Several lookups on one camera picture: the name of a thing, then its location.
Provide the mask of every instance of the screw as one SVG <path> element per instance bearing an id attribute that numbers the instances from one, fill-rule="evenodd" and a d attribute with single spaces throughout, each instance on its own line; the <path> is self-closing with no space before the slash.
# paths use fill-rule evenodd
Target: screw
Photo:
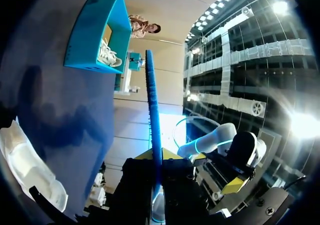
<path id="1" fill-rule="evenodd" d="M 262 198 L 259 198 L 256 205 L 258 207 L 262 207 L 265 204 L 265 200 L 263 200 Z"/>
<path id="2" fill-rule="evenodd" d="M 271 216 L 272 214 L 275 213 L 275 209 L 273 207 L 268 207 L 266 210 L 265 210 L 265 213 L 268 215 L 268 216 Z"/>

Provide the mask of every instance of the woman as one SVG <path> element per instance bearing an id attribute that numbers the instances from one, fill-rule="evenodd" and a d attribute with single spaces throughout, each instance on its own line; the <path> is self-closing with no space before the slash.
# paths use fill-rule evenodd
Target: woman
<path id="1" fill-rule="evenodd" d="M 130 15 L 129 19 L 132 29 L 131 38 L 141 39 L 147 32 L 157 34 L 161 31 L 160 25 L 156 23 L 149 24 L 149 22 L 140 15 Z"/>

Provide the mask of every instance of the ventilation fan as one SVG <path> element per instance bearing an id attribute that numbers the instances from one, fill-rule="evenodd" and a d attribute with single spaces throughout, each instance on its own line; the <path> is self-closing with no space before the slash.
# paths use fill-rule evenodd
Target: ventilation fan
<path id="1" fill-rule="evenodd" d="M 253 101 L 251 106 L 251 114 L 255 117 L 260 116 L 264 112 L 265 108 L 259 101 Z"/>
<path id="2" fill-rule="evenodd" d="M 207 37 L 205 37 L 205 36 L 203 36 L 202 39 L 201 39 L 201 42 L 203 44 L 206 44 L 208 41 L 209 41 L 209 39 Z"/>
<path id="3" fill-rule="evenodd" d="M 243 8 L 241 9 L 241 13 L 242 13 L 243 15 L 246 15 L 246 16 L 249 17 L 249 18 L 254 15 L 254 13 L 252 12 L 252 10 L 249 9 L 247 6 L 245 6 L 245 7 L 243 7 Z"/>

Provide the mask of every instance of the white wall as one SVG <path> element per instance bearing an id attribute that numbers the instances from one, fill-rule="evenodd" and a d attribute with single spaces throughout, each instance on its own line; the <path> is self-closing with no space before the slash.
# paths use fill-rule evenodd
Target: white wall
<path id="1" fill-rule="evenodd" d="M 216 0 L 125 0 L 129 14 L 142 15 L 161 25 L 161 32 L 132 39 L 129 49 L 145 56 L 152 50 L 160 113 L 181 115 L 183 110 L 184 42 L 192 24 Z M 130 96 L 115 95 L 115 138 L 105 162 L 106 185 L 115 189 L 127 158 L 149 148 L 149 110 L 145 69 L 133 72 L 130 85 L 141 89 Z"/>

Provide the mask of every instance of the blue surface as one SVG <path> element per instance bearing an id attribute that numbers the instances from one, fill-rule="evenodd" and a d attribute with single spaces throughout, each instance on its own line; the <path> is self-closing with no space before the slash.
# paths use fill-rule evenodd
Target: blue surface
<path id="1" fill-rule="evenodd" d="M 162 147 L 156 74 L 151 50 L 145 51 L 145 79 L 150 113 L 152 158 L 155 165 L 155 185 L 153 190 L 153 199 L 155 199 L 162 184 Z"/>
<path id="2" fill-rule="evenodd" d="M 112 30 L 108 46 L 122 59 L 122 65 L 117 67 L 97 61 L 107 24 Z M 64 65 L 100 73 L 123 73 L 130 36 L 125 0 L 87 0 L 73 27 Z"/>
<path id="3" fill-rule="evenodd" d="M 63 66 L 86 0 L 37 0 L 4 52 L 0 102 L 14 109 L 39 156 L 69 195 L 65 214 L 81 214 L 114 137 L 115 74 Z M 50 220 L 18 193 L 30 216 Z"/>

